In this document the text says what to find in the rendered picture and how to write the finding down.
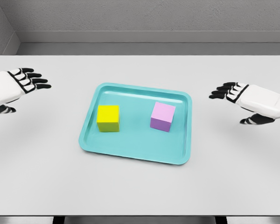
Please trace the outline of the yellow cube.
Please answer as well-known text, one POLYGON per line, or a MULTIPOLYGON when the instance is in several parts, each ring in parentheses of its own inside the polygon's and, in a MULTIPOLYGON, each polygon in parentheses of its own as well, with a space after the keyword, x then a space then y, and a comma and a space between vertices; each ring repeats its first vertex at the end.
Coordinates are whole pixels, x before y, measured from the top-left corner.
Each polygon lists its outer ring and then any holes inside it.
POLYGON ((100 132, 119 132, 119 106, 99 105, 96 123, 100 132))

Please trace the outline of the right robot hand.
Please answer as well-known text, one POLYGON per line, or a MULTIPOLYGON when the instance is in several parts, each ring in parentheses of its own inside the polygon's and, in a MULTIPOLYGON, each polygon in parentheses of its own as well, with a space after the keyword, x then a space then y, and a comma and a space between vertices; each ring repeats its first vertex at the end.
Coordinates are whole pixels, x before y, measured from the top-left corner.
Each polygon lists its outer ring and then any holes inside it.
POLYGON ((240 124, 263 125, 280 119, 280 94, 254 84, 227 82, 212 91, 209 98, 227 100, 254 112, 240 124))

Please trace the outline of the teal rectangular tray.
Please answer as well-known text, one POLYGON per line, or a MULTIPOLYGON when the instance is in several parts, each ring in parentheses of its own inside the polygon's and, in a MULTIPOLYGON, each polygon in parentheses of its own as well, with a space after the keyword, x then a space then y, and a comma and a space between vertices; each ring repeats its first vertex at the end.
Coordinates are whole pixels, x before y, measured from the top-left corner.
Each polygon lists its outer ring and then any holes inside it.
POLYGON ((100 84, 93 95, 79 145, 87 152, 182 165, 190 158, 192 98, 171 91, 126 84, 100 84), (150 127, 156 102, 175 106, 169 132, 150 127), (96 123, 98 106, 119 106, 119 132, 103 133, 96 123))

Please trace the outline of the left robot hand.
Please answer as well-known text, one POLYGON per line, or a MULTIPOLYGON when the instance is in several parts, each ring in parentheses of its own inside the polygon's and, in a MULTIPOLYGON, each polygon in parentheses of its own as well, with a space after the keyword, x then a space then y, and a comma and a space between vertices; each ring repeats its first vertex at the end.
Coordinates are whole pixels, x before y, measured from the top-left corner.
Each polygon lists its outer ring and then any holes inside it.
POLYGON ((0 114, 16 112, 7 104, 20 99, 23 95, 40 89, 50 89, 48 80, 32 68, 17 68, 0 71, 0 114))

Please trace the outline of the pink cube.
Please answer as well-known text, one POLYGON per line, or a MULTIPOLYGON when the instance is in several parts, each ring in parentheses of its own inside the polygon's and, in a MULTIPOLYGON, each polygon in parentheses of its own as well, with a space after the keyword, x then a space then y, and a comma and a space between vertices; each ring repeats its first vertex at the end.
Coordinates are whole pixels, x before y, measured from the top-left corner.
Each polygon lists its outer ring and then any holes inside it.
POLYGON ((150 127, 169 132, 175 113, 175 106, 156 102, 150 118, 150 127))

